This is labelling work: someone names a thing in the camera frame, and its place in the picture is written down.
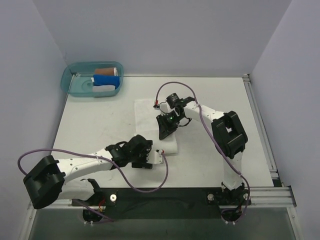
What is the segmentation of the white terry towel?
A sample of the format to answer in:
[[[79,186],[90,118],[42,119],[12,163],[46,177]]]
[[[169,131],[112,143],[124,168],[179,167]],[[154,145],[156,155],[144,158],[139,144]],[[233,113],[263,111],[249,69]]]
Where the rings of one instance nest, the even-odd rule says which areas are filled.
[[[164,140],[159,139],[159,126],[156,117],[161,113],[154,109],[154,100],[136,99],[134,101],[135,135],[141,135],[146,140],[152,140],[155,150],[162,149],[166,155],[178,153],[178,143],[174,133]]]

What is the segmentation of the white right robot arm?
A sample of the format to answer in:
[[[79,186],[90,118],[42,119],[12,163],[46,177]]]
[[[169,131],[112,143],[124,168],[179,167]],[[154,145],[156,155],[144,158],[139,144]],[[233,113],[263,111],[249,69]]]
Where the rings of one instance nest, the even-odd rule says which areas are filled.
[[[248,142],[248,136],[236,112],[214,110],[196,102],[189,96],[179,98],[172,93],[164,104],[168,107],[156,117],[158,123],[158,138],[164,140],[179,127],[181,120],[198,121],[202,123],[217,151],[226,158],[223,163],[223,181],[221,198],[224,203],[233,205],[243,199],[245,184],[242,178],[242,156]]]

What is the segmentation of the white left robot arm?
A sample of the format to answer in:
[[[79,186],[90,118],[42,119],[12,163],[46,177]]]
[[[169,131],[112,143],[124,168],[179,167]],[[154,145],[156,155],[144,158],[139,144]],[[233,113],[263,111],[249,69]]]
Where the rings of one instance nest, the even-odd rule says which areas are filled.
[[[58,199],[64,184],[76,178],[146,161],[152,145],[152,140],[136,135],[128,142],[112,144],[92,155],[81,154],[79,158],[57,160],[49,155],[35,165],[23,182],[33,207],[42,209]]]

